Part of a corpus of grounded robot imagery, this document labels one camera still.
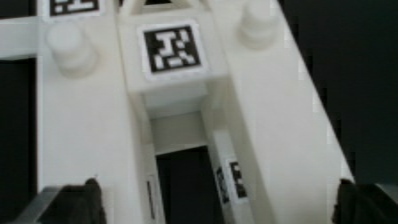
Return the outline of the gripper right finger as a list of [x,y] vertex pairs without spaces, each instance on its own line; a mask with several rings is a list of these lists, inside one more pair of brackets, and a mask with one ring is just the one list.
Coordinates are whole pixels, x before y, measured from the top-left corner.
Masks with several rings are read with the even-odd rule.
[[340,180],[331,224],[398,224],[398,203],[374,184]]

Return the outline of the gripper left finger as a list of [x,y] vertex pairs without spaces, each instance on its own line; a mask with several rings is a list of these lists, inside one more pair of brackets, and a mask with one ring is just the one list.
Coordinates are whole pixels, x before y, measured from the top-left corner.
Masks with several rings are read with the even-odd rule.
[[106,224],[97,180],[49,186],[36,194],[13,224]]

